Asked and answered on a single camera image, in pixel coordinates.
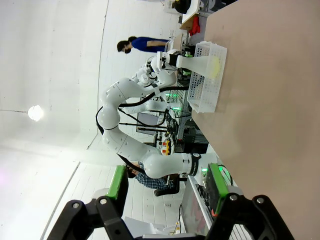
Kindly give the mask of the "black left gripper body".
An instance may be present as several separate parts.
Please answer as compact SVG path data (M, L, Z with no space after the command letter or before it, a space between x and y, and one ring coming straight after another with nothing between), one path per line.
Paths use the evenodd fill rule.
M177 59L179 56L179 50L171 49L165 53L164 68L166 70L176 70L177 69Z

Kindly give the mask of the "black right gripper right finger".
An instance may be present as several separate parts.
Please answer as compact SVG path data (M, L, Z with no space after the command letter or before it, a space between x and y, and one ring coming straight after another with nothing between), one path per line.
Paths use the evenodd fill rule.
M247 199L230 190L216 163L208 165L204 185L213 214L206 240L228 240L235 225L242 225L253 240L294 239L268 196Z

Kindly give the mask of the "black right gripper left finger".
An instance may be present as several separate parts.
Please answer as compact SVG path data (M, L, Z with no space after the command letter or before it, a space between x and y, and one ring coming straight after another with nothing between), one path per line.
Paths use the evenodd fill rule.
M87 204L77 199L68 201L47 238L87 240L95 229L104 228L110 240L133 240L122 219L128 188L127 168L118 165L108 193Z

